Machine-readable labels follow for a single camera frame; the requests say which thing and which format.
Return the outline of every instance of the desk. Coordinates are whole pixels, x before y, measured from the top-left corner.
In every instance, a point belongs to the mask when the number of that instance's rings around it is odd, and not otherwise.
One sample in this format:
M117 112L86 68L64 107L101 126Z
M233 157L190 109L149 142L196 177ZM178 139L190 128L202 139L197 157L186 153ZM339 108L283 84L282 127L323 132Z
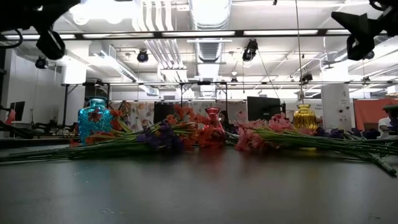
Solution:
M0 164L0 223L391 224L397 189L373 164L231 148Z

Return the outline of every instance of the glass vase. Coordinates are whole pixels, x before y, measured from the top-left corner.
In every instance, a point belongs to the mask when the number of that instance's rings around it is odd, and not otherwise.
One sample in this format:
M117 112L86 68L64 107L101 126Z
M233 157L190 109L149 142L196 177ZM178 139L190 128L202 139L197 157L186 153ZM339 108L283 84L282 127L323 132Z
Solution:
M208 114L208 122L203 127L204 131L211 131L211 137L206 143L202 144L201 148L222 148L224 146L226 136L223 126L218 119L219 108L211 107L205 109Z
M113 116L110 110L105 108L106 98L94 97L89 101L90 106L79 110L78 127L81 142L98 132L108 133L112 130L111 120Z
M295 129L308 128L316 130L318 128L317 117L310 107L311 105L297 105L298 111L293 114Z

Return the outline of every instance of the red vase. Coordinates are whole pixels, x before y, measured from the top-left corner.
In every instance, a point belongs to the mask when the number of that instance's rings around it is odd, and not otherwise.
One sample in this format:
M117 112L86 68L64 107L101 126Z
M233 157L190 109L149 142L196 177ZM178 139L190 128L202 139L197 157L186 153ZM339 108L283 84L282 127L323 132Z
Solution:
M208 123L203 128L204 131L211 131L211 138L202 144L203 148L222 148L225 143L225 131L218 119L219 108L211 107L205 109L208 114Z

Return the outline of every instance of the flower bouquet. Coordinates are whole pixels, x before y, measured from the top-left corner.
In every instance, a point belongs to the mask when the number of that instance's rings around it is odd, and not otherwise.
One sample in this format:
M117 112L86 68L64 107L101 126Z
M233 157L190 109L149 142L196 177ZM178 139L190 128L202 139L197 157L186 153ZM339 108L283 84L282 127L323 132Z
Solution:
M237 141L235 148L239 151L266 151L279 149L315 148L319 151L333 151L362 161L373 162L390 175L395 175L383 157L398 156L396 139L376 139L370 132L351 132L332 130L326 133L322 128L316 131L302 128L295 130L284 114L275 115L265 121L238 122L239 135L232 135Z
M0 162L122 157L142 152L176 154L192 149L196 143L211 140L211 128L198 128L200 123L209 123L207 117L179 105L175 106L175 110L176 114L168 115L167 119L135 133L121 121L121 112L112 110L113 119L110 122L113 128L108 133L92 133L85 138L84 144L72 141L70 147L65 149L10 154L0 157ZM188 122L184 122L186 116L189 117Z

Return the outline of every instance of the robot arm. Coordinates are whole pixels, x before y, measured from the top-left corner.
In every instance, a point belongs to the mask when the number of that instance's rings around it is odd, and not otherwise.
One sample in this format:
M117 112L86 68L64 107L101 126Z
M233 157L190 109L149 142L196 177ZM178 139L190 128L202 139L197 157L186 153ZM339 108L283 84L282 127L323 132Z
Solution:
M54 22L80 0L12 0L7 7L0 7L0 32L29 29L33 26L40 38L36 46L52 60L60 59L65 54L65 43L59 34L53 31ZM11 47L17 47L23 41Z

